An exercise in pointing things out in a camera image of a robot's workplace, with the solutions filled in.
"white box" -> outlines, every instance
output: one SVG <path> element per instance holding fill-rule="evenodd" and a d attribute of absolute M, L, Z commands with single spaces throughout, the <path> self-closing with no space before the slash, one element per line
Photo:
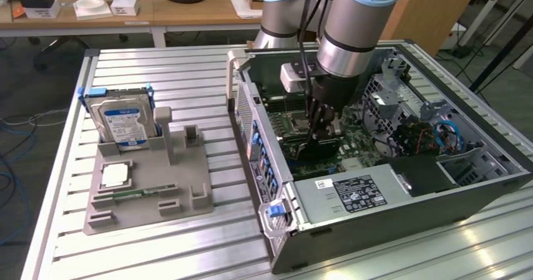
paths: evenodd
<path fill-rule="evenodd" d="M 139 0 L 114 0 L 111 12 L 115 16 L 137 16 L 139 13 Z"/>
<path fill-rule="evenodd" d="M 77 12 L 78 20 L 90 20 L 90 19 L 98 19 L 114 16 L 114 14 L 111 13 L 110 6 L 107 4 L 106 6 L 101 7 L 101 9 L 93 9 L 91 11 L 89 11 L 78 7 L 75 3 L 74 11 Z"/>
<path fill-rule="evenodd" d="M 58 0 L 26 0 L 22 4 L 28 18 L 58 18 L 62 10 Z"/>
<path fill-rule="evenodd" d="M 461 36 L 464 35 L 465 31 L 467 31 L 467 28 L 461 24 L 456 23 L 456 25 L 453 26 L 452 31 L 451 31 L 451 33 L 448 35 L 448 38 L 444 41 L 444 44 L 441 46 L 441 50 L 443 49 L 452 49 L 457 45 L 457 43 L 459 43 L 459 41 L 461 39 Z"/>

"white container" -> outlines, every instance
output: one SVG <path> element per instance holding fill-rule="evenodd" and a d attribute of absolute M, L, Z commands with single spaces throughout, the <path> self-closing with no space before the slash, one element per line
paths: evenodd
<path fill-rule="evenodd" d="M 78 20 L 113 17 L 110 6 L 105 0 L 78 0 L 74 3 Z"/>
<path fill-rule="evenodd" d="M 137 16 L 139 13 L 139 0 L 114 0 L 111 12 L 115 16 Z"/>
<path fill-rule="evenodd" d="M 461 24 L 456 23 L 456 25 L 453 26 L 452 31 L 448 35 L 448 38 L 444 41 L 441 50 L 452 49 L 457 45 L 465 31 L 467 31 L 467 28 Z"/>
<path fill-rule="evenodd" d="M 58 0 L 22 0 L 28 18 L 58 18 L 62 5 Z"/>

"hard disk drive label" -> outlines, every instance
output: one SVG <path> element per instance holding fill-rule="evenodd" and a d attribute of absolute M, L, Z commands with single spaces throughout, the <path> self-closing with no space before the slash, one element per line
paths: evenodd
<path fill-rule="evenodd" d="M 333 185 L 349 213 L 388 204 L 370 175 L 337 181 Z"/>
<path fill-rule="evenodd" d="M 105 115 L 117 143 L 129 146 L 146 142 L 145 125 L 138 121 L 139 109 L 109 110 Z"/>

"metal slatted table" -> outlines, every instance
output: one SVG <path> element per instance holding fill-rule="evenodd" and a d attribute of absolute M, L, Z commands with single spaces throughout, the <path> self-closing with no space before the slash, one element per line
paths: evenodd
<path fill-rule="evenodd" d="M 532 143 L 479 101 L 417 46 L 419 59 L 533 158 Z M 471 219 L 290 274 L 269 272 L 245 172 L 225 107 L 228 52 L 245 46 L 101 51 L 83 61 L 78 86 L 157 90 L 174 111 L 173 130 L 205 132 L 216 211 L 203 216 L 86 236 L 82 233 L 98 132 L 77 96 L 37 225 L 24 279 L 533 279 L 533 189 L 527 185 Z M 416 71 L 427 99 L 440 93 Z"/>

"motherboard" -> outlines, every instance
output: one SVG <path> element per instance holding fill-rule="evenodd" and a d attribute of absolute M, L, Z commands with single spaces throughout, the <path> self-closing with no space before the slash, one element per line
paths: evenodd
<path fill-rule="evenodd" d="M 306 141 L 309 122 L 304 110 L 269 113 L 284 155 L 296 180 L 320 177 L 346 171 L 348 168 L 373 167 L 384 158 L 373 136 L 357 118 L 357 109 L 346 107 L 341 119 L 344 135 L 334 157 L 321 161 L 300 162 L 294 159 L 300 145 Z"/>

